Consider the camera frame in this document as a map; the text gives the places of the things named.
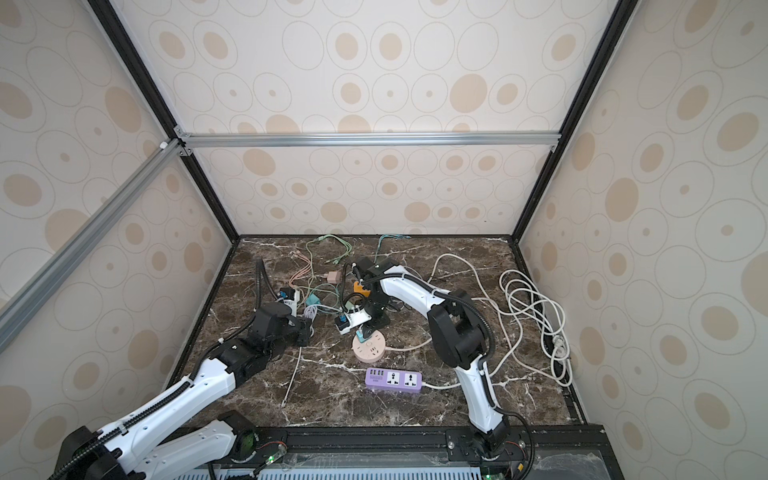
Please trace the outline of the orange power strip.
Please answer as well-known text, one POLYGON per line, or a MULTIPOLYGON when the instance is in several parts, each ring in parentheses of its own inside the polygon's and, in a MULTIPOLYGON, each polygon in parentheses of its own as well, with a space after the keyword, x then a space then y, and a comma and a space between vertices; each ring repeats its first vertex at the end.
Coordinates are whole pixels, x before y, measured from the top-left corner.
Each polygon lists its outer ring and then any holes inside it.
POLYGON ((353 292, 363 295, 364 297, 368 297, 371 293, 371 291, 365 289, 364 286, 359 281, 355 281, 353 283, 353 292))

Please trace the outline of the round pink power strip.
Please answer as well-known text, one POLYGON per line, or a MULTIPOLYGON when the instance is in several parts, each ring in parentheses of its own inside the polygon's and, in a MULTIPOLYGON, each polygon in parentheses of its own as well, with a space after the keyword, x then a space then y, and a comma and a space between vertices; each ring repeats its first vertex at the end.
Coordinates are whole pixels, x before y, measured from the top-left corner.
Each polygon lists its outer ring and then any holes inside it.
POLYGON ((365 364, 373 364, 381 360, 386 353, 384 335, 375 331, 367 340, 362 340, 360 332, 353 336, 352 352, 356 359, 365 364))

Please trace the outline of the purple power strip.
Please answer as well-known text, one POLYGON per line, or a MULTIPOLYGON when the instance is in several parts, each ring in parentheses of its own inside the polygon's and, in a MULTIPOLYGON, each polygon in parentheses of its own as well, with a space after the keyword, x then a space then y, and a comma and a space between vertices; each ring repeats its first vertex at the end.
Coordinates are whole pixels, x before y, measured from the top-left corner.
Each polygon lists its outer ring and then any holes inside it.
POLYGON ((422 374, 413 371, 368 368, 365 385, 371 390, 419 393, 422 389, 422 374))

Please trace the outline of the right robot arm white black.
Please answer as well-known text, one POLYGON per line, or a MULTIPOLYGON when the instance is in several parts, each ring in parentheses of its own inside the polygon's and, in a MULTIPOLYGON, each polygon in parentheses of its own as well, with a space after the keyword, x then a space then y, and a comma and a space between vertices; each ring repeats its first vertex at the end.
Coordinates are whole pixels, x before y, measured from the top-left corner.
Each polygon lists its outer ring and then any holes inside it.
POLYGON ((427 320, 438 358, 454 370, 479 454, 491 459, 502 453, 512 432, 512 419, 520 422, 526 434, 531 433, 519 413, 504 410, 496 400, 487 369, 487 360, 495 352, 495 337, 465 291, 436 287, 389 259, 375 262, 363 257, 352 264, 352 273, 360 289, 342 301, 345 308, 336 319, 340 333, 354 332, 364 343, 390 323, 387 309, 392 301, 403 303, 427 320))

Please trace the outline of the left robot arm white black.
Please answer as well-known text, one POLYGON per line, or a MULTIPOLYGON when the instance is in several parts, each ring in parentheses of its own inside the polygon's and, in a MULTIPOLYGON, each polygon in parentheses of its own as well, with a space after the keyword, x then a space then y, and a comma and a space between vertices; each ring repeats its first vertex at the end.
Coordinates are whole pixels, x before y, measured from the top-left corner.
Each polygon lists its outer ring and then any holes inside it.
POLYGON ((54 479, 171 479, 205 463, 249 461, 258 451, 255 426, 236 411, 179 438, 173 433, 218 399, 266 369, 288 347, 305 347, 313 321, 282 301, 256 309, 249 322, 218 340, 191 374, 132 413, 62 442, 54 479))

